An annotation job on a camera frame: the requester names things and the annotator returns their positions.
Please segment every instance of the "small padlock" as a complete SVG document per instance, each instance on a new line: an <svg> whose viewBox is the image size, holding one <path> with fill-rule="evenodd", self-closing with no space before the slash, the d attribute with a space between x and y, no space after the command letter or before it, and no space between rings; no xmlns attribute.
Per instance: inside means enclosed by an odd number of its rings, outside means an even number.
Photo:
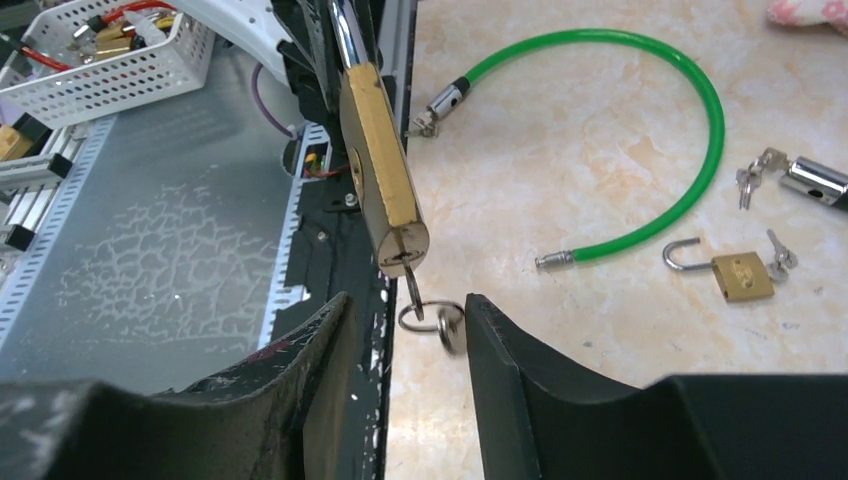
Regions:
<svg viewBox="0 0 848 480"><path fill-rule="evenodd" d="M774 296L774 283L765 263L756 252L721 255L710 263L680 265L671 259L671 252L679 247L701 243L700 238L671 242L663 249L666 265L679 272L712 269L724 299L728 302L747 302Z"/></svg>

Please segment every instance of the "wire basket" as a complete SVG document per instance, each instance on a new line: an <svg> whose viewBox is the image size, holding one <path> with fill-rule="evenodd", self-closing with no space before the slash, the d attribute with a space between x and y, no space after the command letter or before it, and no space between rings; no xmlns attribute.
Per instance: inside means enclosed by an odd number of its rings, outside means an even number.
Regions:
<svg viewBox="0 0 848 480"><path fill-rule="evenodd" d="M73 32L94 15L131 0L76 0L44 11L24 41L47 54L67 51ZM66 72L39 71L14 53L0 70L0 101L57 129L196 90L206 82L215 33L177 14L168 39Z"/></svg>

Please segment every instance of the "lock cylinder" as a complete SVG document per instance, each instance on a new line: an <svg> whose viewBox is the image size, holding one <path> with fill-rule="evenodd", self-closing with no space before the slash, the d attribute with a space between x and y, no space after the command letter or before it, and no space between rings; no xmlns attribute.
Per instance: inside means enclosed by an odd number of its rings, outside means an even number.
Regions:
<svg viewBox="0 0 848 480"><path fill-rule="evenodd" d="M848 212L848 175L830 167L798 157L789 164L780 183L825 205Z"/></svg>

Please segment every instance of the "marble countertop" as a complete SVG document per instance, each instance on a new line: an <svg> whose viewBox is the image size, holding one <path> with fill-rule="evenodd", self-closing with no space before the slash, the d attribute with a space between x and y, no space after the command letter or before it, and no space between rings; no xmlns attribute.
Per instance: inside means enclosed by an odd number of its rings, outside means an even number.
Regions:
<svg viewBox="0 0 848 480"><path fill-rule="evenodd" d="M848 215L776 177L739 211L734 178L768 146L848 171L848 39L768 26L765 6L421 0L413 110L499 48L606 27L695 59L727 122L718 175L680 223L609 260L539 273L537 255L617 237L674 203L703 161L707 120L682 75L627 47L552 48L493 72L438 138L409 141L432 236L416 271L425 300L485 294L529 333L634 386L674 372L844 372ZM695 236L702 244L681 261L751 250L767 260L768 228L799 258L769 300L729 305L710 272L675 273L661 260L664 245ZM467 359L398 329L391 368L387 478L482 478Z"/></svg>

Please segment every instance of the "pink cloth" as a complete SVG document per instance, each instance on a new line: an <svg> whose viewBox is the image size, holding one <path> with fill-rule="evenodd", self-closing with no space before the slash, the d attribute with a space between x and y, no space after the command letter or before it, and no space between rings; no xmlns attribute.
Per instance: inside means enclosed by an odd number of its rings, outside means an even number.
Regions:
<svg viewBox="0 0 848 480"><path fill-rule="evenodd" d="M848 35L848 0L776 0L766 14L769 20L780 25L800 27L829 23Z"/></svg>

